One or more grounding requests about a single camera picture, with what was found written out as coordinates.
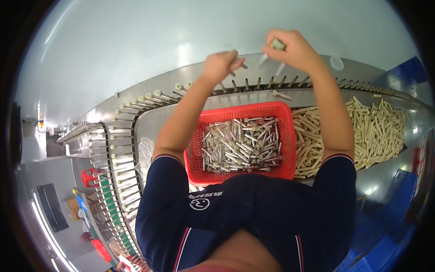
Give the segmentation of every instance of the hand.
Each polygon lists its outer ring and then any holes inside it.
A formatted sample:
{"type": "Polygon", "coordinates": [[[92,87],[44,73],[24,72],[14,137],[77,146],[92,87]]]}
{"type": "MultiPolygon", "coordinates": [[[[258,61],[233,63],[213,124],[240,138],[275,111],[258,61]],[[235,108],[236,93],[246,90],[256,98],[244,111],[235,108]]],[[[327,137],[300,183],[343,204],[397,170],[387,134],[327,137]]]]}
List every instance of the hand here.
{"type": "Polygon", "coordinates": [[[236,50],[232,50],[209,55],[202,67],[202,77],[210,81],[214,86],[217,85],[244,62],[244,57],[234,62],[237,54],[236,50]]]}
{"type": "Polygon", "coordinates": [[[264,46],[262,50],[271,59],[284,62],[307,74],[323,65],[317,52],[297,30],[273,29],[269,31],[266,41],[268,45],[264,46]],[[274,38],[280,39],[286,45],[284,51],[269,46],[274,38]]]}

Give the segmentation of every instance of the red stripe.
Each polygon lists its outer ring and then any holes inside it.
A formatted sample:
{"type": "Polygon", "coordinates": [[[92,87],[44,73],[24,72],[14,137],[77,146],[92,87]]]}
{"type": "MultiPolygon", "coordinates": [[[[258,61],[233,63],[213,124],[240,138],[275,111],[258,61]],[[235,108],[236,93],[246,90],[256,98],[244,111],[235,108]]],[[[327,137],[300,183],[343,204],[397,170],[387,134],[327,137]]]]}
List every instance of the red stripe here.
{"type": "Polygon", "coordinates": [[[301,263],[302,263],[302,272],[304,272],[304,256],[302,255],[302,244],[301,244],[301,238],[298,235],[298,240],[299,240],[299,249],[301,252],[301,263]]]}
{"type": "Polygon", "coordinates": [[[332,158],[332,157],[335,157],[335,156],[345,156],[345,157],[348,157],[350,160],[352,160],[351,156],[349,156],[349,155],[342,154],[342,153],[337,153],[337,154],[334,154],[334,155],[331,155],[331,156],[327,157],[327,158],[325,159],[325,161],[326,161],[327,159],[332,158]]]}
{"type": "Polygon", "coordinates": [[[175,259],[174,272],[177,269],[178,258],[180,257],[181,248],[183,247],[184,239],[186,238],[186,234],[187,234],[188,230],[189,230],[189,228],[186,229],[186,231],[184,232],[184,235],[183,235],[183,239],[181,240],[180,248],[178,249],[177,258],[175,259]]]}
{"type": "Polygon", "coordinates": [[[157,155],[155,158],[153,158],[153,160],[152,160],[151,163],[153,163],[156,159],[158,159],[159,157],[162,157],[162,156],[168,156],[168,157],[174,158],[174,159],[176,159],[179,163],[181,163],[182,165],[184,165],[184,164],[180,161],[180,159],[178,159],[177,157],[175,157],[175,156],[172,155],[172,154],[160,154],[160,155],[157,155]]]}

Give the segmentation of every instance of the printed logo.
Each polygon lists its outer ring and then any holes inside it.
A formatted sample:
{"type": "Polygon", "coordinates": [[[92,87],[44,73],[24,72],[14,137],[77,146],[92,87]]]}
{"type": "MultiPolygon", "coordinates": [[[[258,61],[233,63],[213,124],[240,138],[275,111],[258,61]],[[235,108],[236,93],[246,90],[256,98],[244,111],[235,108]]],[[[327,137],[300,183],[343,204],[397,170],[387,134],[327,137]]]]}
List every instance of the printed logo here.
{"type": "Polygon", "coordinates": [[[223,191],[220,192],[213,192],[213,193],[206,193],[206,194],[200,194],[200,195],[188,195],[187,197],[190,199],[196,199],[196,198],[208,198],[211,196],[221,196],[223,191]]]}
{"type": "Polygon", "coordinates": [[[208,198],[197,198],[192,200],[189,205],[194,210],[202,211],[207,209],[208,206],[210,206],[210,200],[208,200],[208,198]]]}

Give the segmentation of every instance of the cardboard box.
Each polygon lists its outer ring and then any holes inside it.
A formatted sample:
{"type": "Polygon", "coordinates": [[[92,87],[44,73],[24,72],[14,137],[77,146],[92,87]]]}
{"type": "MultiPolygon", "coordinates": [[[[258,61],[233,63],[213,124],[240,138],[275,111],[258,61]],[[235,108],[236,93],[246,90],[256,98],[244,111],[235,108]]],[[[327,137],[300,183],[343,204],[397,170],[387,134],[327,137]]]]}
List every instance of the cardboard box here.
{"type": "Polygon", "coordinates": [[[68,207],[70,209],[79,207],[79,202],[77,201],[77,198],[75,196],[66,198],[65,200],[67,201],[68,207]]]}

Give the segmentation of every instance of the navy polo shirt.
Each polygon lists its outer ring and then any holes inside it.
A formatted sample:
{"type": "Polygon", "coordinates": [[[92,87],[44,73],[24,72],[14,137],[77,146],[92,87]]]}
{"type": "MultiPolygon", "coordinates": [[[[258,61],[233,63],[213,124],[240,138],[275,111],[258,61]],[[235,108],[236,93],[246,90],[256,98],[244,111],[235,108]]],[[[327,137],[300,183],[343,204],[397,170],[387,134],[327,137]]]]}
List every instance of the navy polo shirt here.
{"type": "Polygon", "coordinates": [[[136,236],[154,272],[179,271],[205,260],[243,228],[284,271],[333,271],[354,232],[353,161],[328,157],[312,187],[244,174],[189,193],[183,164],[171,155],[150,166],[136,218],[136,236]]]}

